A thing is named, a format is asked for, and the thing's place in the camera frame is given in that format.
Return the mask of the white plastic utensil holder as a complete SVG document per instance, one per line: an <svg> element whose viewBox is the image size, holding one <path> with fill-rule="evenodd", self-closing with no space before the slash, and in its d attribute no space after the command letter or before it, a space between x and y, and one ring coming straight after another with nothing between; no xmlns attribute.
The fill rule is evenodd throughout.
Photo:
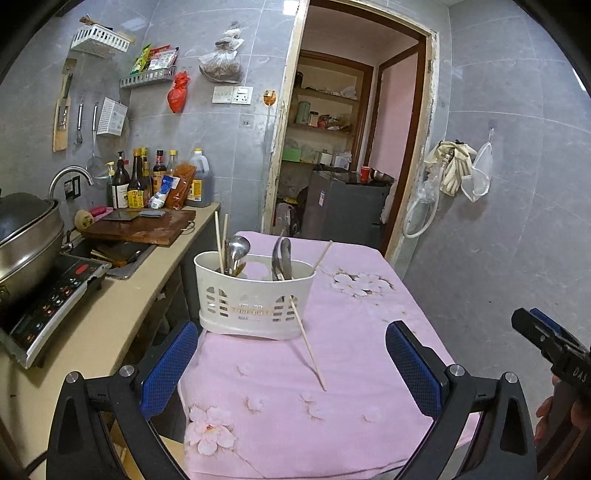
<svg viewBox="0 0 591 480"><path fill-rule="evenodd" d="M271 258L249 254L245 270L231 277L219 272L218 254L203 252L193 259L197 274L199 322L215 334L290 340L301 335L297 320L304 316L315 271L294 260L294 278L273 280Z"/></svg>

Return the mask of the wooden chopstick long diagonal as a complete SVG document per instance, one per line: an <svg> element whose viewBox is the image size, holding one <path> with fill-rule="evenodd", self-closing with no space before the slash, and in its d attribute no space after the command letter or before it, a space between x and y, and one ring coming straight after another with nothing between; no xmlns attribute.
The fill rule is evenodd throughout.
<svg viewBox="0 0 591 480"><path fill-rule="evenodd" d="M308 334L304 328L304 322L301 320L300 312L298 312L297 305L294 302L294 296L290 296L290 307L291 307L291 309L293 309L294 317L295 317L295 319L297 319L298 327L301 329L301 336L303 336L304 345L305 345L305 347L307 347L308 354L310 355L310 358L311 358L312 367L314 367L315 375L318 377L318 382L320 383L322 390L327 392L328 390L327 390L327 384L325 384L325 378L322 375L322 371L318 368L318 362L317 362L317 359L315 358L314 350L312 350L312 348L311 348L310 340L308 340Z"/></svg>

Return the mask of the large silver spoon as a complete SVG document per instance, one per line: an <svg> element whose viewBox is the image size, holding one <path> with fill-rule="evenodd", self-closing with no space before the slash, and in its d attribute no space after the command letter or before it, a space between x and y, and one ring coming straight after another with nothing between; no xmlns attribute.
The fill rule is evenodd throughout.
<svg viewBox="0 0 591 480"><path fill-rule="evenodd" d="M226 272L229 276L238 275L240 261L249 254L249 251L249 240L243 236L235 235L225 242Z"/></svg>

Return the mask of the wooden chopstick pair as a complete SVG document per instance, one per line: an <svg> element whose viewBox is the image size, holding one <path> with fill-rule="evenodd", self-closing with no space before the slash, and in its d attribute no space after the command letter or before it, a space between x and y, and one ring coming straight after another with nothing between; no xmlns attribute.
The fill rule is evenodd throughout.
<svg viewBox="0 0 591 480"><path fill-rule="evenodd" d="M225 255L226 248L228 248L228 226L229 226L229 214L224 215L223 227L222 227L222 252Z"/></svg>

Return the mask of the silver table knife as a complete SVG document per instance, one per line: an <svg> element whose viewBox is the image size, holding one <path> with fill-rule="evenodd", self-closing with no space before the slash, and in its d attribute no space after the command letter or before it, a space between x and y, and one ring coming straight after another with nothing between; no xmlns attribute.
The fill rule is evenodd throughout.
<svg viewBox="0 0 591 480"><path fill-rule="evenodd" d="M283 278L293 279L293 266L291 265L291 244L290 239L283 237L280 241L280 268Z"/></svg>

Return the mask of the induction cooker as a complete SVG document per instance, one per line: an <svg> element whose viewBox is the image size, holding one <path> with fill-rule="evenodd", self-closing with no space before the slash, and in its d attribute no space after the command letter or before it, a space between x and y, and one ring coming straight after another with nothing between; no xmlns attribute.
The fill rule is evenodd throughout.
<svg viewBox="0 0 591 480"><path fill-rule="evenodd" d="M24 369L42 361L68 315L102 286L111 264L62 254L42 281L1 308L1 344Z"/></svg>

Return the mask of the steel wok pot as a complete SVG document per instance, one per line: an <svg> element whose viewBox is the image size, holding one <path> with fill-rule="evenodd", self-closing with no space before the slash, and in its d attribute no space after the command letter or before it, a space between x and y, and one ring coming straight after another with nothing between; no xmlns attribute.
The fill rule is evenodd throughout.
<svg viewBox="0 0 591 480"><path fill-rule="evenodd" d="M1 305L36 286L59 254L59 201L18 192L1 198Z"/></svg>

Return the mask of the chrome faucet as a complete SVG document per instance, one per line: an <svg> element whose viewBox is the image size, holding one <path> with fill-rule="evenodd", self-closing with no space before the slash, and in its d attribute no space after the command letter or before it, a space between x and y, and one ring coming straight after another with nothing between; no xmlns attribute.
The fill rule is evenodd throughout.
<svg viewBox="0 0 591 480"><path fill-rule="evenodd" d="M89 187L95 185L95 181L89 171L79 165L68 165L61 170L59 170L51 179L48 189L47 189L47 197L54 198L55 197L55 190L60 182L65 182L66 180L71 180L74 176L80 176L84 178L87 182Z"/></svg>

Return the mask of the orange snack bag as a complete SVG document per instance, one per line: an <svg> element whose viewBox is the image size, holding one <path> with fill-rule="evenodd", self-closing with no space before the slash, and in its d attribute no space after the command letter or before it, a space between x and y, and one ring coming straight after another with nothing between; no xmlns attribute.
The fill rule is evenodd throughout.
<svg viewBox="0 0 591 480"><path fill-rule="evenodd" d="M197 167L190 163L178 165L172 174L172 187L165 200L167 209L181 210L188 196Z"/></svg>

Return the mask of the hanging wooden board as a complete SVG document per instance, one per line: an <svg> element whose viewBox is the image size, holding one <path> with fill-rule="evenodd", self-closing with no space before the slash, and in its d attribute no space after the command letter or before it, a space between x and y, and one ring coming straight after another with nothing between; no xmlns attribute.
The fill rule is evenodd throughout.
<svg viewBox="0 0 591 480"><path fill-rule="evenodd" d="M70 88L77 60L68 57L62 68L62 82L54 111L52 131L52 151L64 151L68 146L69 110L71 106Z"/></svg>

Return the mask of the cream rubber gloves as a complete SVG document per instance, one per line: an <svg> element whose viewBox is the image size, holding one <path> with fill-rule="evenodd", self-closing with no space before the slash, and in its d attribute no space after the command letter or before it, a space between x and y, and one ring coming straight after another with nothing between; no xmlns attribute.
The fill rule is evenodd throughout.
<svg viewBox="0 0 591 480"><path fill-rule="evenodd" d="M455 197L464 177L473 172L477 151L460 141L440 141L426 156L424 162L430 172L439 170L440 191Z"/></svg>

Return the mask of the white box on wall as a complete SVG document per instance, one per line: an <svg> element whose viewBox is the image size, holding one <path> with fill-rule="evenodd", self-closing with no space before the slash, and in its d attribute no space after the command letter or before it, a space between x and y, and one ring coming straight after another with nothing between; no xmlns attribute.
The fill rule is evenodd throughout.
<svg viewBox="0 0 591 480"><path fill-rule="evenodd" d="M105 97L97 124L98 135L120 136L127 116L128 107Z"/></svg>

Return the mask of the white wall socket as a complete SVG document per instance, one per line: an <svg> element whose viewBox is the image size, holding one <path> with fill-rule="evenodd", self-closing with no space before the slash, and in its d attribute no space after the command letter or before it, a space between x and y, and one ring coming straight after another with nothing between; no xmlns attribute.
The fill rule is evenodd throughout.
<svg viewBox="0 0 591 480"><path fill-rule="evenodd" d="M250 105L253 88L247 86L215 86L212 104Z"/></svg>

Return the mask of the metal wall shelf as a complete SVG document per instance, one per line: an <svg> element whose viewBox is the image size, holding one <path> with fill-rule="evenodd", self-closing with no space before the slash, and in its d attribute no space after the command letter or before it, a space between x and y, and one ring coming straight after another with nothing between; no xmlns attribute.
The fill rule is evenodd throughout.
<svg viewBox="0 0 591 480"><path fill-rule="evenodd" d="M135 89L147 85L172 82L175 72L176 66L156 70L145 70L122 78L119 81L119 88Z"/></svg>

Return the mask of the white wall basket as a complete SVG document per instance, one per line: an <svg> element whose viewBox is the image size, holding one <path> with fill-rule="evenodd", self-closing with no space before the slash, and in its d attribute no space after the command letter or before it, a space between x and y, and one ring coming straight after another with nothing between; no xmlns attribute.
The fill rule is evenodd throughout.
<svg viewBox="0 0 591 480"><path fill-rule="evenodd" d="M123 32L116 32L88 16L79 19L81 27L73 35L70 49L97 56L110 58L117 54L126 53L135 38Z"/></svg>

